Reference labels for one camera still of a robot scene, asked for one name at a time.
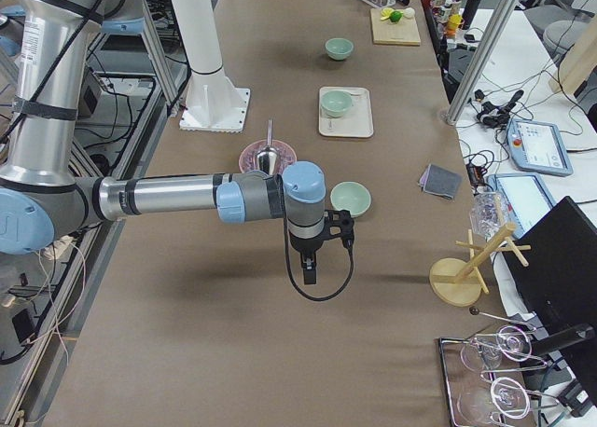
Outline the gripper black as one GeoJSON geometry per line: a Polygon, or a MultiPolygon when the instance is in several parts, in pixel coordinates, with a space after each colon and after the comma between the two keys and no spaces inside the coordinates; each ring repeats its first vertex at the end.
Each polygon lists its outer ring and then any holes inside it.
{"type": "Polygon", "coordinates": [[[311,283],[316,283],[316,252],[322,247],[323,238],[317,235],[312,238],[303,239],[291,233],[290,243],[299,253],[304,284],[310,285],[311,283]]]}

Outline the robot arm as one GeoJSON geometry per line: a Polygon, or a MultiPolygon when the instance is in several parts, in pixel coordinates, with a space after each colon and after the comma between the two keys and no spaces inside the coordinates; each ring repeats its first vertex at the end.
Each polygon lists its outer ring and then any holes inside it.
{"type": "Polygon", "coordinates": [[[68,169],[88,38],[138,33],[143,0],[18,0],[25,11],[13,120],[2,140],[1,250],[24,255],[103,220],[216,209],[227,223],[283,218],[303,279],[316,281],[328,221],[321,169],[308,161],[280,175],[179,175],[119,181],[76,178],[68,169]]]}

